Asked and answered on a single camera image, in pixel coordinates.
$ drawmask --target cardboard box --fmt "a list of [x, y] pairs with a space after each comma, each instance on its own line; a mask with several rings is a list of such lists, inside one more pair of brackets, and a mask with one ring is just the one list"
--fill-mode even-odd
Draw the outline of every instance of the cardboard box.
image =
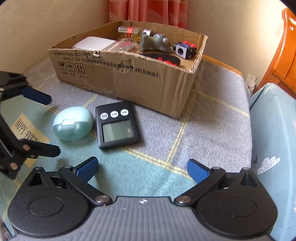
[[[116, 39], [120, 25], [163, 33], [171, 46], [188, 41], [197, 46], [197, 54], [190, 60], [181, 59], [180, 67], [175, 67], [125, 51], [71, 49], [88, 36]], [[69, 37], [48, 51], [59, 80], [178, 118], [197, 74], [206, 40], [206, 35], [170, 25], [116, 21]]]

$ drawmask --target wooden headboard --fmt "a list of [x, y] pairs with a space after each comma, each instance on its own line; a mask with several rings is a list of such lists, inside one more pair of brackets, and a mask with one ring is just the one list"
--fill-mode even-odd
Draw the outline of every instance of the wooden headboard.
[[260, 84], [253, 93], [268, 82], [278, 84], [295, 97], [296, 93], [296, 16], [288, 9], [282, 11], [284, 32], [276, 53]]

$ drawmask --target red curtain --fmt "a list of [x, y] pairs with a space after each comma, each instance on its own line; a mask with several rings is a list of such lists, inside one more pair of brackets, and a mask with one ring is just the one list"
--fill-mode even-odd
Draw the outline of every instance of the red curtain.
[[187, 7], [188, 0], [109, 0], [109, 18], [186, 28]]

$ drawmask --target wall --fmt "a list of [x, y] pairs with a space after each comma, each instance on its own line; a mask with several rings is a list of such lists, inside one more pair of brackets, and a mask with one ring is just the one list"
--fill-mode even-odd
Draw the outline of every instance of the wall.
[[24, 73], [56, 43], [108, 21], [108, 0], [6, 0], [0, 5], [0, 70]]
[[187, 28], [209, 36], [205, 54], [261, 79], [283, 33], [279, 0], [189, 0]]

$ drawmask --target gray hippo toy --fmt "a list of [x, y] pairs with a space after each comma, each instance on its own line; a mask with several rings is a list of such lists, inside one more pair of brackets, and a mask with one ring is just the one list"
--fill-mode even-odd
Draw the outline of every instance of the gray hippo toy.
[[143, 32], [140, 40], [140, 50], [143, 52], [150, 48], [165, 53], [172, 53], [170, 41], [163, 34], [154, 34], [153, 37], [150, 37]]

